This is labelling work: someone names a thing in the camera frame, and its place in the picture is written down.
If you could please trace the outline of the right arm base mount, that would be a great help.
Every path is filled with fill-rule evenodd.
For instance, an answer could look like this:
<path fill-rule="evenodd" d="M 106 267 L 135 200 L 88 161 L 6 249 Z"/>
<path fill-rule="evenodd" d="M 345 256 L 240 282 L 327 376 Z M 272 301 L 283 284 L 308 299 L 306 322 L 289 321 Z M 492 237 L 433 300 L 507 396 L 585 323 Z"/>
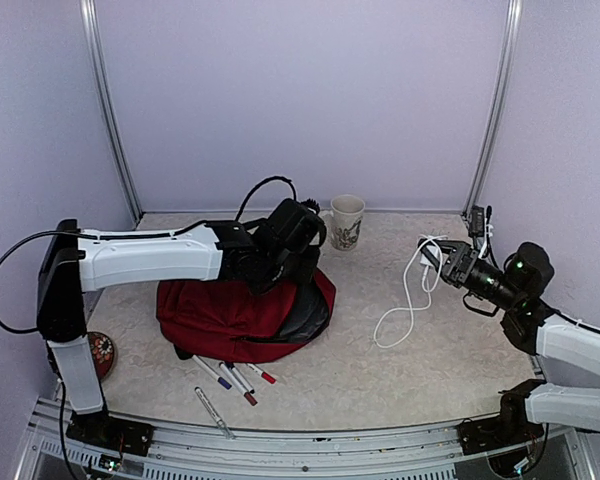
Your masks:
<path fill-rule="evenodd" d="M 545 433 L 541 424 L 507 424 L 498 416 L 464 420 L 457 426 L 464 455 L 488 452 L 538 439 Z"/>

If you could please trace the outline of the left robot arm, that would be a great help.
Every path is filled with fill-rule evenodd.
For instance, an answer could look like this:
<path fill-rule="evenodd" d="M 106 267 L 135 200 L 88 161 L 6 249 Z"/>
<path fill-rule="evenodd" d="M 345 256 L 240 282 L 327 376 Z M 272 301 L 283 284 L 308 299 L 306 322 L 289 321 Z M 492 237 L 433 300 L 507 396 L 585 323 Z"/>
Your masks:
<path fill-rule="evenodd" d="M 326 240 L 318 206 L 283 200 L 266 218 L 201 220 L 180 230 L 106 232 L 61 221 L 38 274 L 36 326 L 51 351 L 82 430 L 101 445 L 120 434 L 107 411 L 87 340 L 83 295 L 166 280 L 241 281 L 261 293 L 306 280 Z"/>

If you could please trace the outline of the white charger with cable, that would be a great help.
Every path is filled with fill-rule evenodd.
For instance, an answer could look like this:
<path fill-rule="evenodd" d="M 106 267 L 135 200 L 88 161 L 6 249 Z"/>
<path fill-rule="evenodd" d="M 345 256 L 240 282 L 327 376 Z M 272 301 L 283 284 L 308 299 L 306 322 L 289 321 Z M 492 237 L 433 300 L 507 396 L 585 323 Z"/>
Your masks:
<path fill-rule="evenodd" d="M 448 240 L 447 235 L 422 234 L 420 239 L 443 239 Z M 376 347 L 388 350 L 403 344 L 413 333 L 418 313 L 429 310 L 433 304 L 433 293 L 441 281 L 441 270 L 425 275 L 419 264 L 418 244 L 406 262 L 402 272 L 402 288 L 406 303 L 402 306 L 392 307 L 386 310 L 378 319 L 372 333 L 372 340 Z M 391 319 L 401 315 L 407 322 L 406 329 L 396 339 L 384 341 L 381 339 L 383 329 Z"/>

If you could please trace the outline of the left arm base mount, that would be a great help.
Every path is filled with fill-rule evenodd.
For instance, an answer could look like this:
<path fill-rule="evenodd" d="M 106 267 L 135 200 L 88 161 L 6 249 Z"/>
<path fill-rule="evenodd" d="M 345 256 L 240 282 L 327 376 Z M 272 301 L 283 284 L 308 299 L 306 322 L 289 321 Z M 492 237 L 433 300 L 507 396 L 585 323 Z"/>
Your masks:
<path fill-rule="evenodd" d="M 75 418 L 70 421 L 66 435 L 84 444 L 146 457 L 154 428 L 147 423 L 103 417 L 100 419 Z"/>

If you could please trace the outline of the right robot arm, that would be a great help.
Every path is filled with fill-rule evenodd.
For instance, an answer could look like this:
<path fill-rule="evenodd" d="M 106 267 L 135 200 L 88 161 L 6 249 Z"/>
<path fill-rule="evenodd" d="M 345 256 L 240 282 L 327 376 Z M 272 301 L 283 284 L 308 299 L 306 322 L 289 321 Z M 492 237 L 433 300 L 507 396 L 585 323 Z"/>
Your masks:
<path fill-rule="evenodd" d="M 542 298 L 554 268 L 541 246 L 522 243 L 499 270 L 463 241 L 421 239 L 418 245 L 445 283 L 502 312 L 500 325 L 516 349 L 600 377 L 600 329 L 568 317 Z M 503 393 L 491 433 L 498 442 L 511 444 L 531 425 L 541 424 L 600 433 L 600 388 L 526 381 Z"/>

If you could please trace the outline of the red backpack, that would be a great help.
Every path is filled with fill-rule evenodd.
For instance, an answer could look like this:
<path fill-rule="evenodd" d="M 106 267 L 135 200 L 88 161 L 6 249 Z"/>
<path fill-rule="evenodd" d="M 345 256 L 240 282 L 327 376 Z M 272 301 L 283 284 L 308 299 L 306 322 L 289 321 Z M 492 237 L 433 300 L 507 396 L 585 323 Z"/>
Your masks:
<path fill-rule="evenodd" d="M 298 283 L 282 280 L 265 294 L 244 282 L 169 280 L 157 287 L 156 319 L 176 355 L 232 363 L 269 363 L 308 345 L 330 325 L 336 287 L 309 247 Z"/>

